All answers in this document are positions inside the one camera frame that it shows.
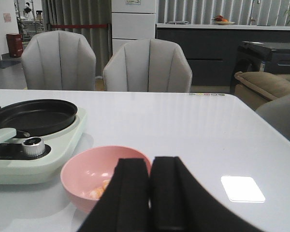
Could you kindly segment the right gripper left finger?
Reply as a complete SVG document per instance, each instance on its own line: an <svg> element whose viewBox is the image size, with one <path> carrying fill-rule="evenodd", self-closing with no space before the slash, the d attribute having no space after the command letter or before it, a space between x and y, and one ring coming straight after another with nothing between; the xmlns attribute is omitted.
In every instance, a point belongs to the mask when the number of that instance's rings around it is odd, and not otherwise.
<svg viewBox="0 0 290 232"><path fill-rule="evenodd" d="M148 232L149 177L143 159L119 159L79 232Z"/></svg>

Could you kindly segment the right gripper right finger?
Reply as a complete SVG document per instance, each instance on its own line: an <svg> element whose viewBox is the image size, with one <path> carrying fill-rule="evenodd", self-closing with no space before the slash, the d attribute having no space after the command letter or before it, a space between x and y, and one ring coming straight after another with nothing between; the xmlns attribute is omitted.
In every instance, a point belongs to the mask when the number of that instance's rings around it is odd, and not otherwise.
<svg viewBox="0 0 290 232"><path fill-rule="evenodd" d="M155 232L258 232L216 200L179 157L155 157L150 173Z"/></svg>

